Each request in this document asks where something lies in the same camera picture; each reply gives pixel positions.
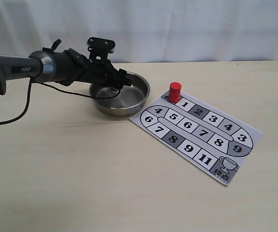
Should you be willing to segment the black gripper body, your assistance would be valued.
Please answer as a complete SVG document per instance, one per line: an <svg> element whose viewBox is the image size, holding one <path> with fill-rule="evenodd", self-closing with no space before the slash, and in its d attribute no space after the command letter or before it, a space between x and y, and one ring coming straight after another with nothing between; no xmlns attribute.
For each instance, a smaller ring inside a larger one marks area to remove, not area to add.
<svg viewBox="0 0 278 232"><path fill-rule="evenodd" d="M72 48L54 53L56 73L52 82L69 86L73 82L97 84L101 87L122 87L121 76L112 63L93 63L89 57Z"/></svg>

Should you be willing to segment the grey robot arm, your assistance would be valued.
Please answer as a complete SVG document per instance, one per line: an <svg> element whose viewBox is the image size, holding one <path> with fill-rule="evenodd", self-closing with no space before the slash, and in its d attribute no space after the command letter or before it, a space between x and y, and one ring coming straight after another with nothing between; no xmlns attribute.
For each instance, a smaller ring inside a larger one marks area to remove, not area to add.
<svg viewBox="0 0 278 232"><path fill-rule="evenodd" d="M132 85L127 72L115 69L110 60L90 60L72 48L63 52L43 48L29 57L0 55L0 96L5 95L6 81L22 78L31 78L37 83L55 82L63 86L73 82L115 89Z"/></svg>

